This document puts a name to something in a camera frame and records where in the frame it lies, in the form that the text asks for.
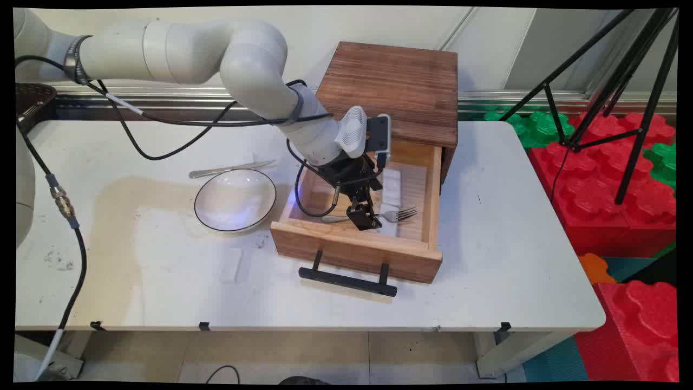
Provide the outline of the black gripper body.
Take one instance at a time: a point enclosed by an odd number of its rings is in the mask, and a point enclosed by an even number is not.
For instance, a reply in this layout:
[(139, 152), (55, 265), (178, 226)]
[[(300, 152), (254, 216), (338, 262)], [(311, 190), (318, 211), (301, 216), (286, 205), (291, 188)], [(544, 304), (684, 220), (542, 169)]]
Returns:
[(366, 181), (366, 178), (376, 173), (376, 163), (366, 154), (351, 159), (347, 154), (340, 153), (336, 160), (319, 166), (317, 170), (330, 183), (339, 184), (340, 193), (349, 197), (352, 202), (366, 202), (369, 199), (367, 193), (383, 189), (378, 178)]

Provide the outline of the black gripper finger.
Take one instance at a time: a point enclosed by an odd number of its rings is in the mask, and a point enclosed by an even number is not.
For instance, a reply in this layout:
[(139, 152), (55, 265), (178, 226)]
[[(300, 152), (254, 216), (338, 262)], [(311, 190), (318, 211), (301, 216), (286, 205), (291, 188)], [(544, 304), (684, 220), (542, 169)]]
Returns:
[(352, 198), (351, 205), (347, 207), (346, 215), (359, 231), (376, 229), (373, 203), (369, 199), (363, 203), (358, 202), (356, 198)]
[(370, 228), (381, 228), (383, 227), (381, 221), (379, 220), (379, 214), (376, 211), (373, 198), (371, 197), (371, 187), (366, 187), (366, 204), (367, 204), (367, 216), (370, 222)]

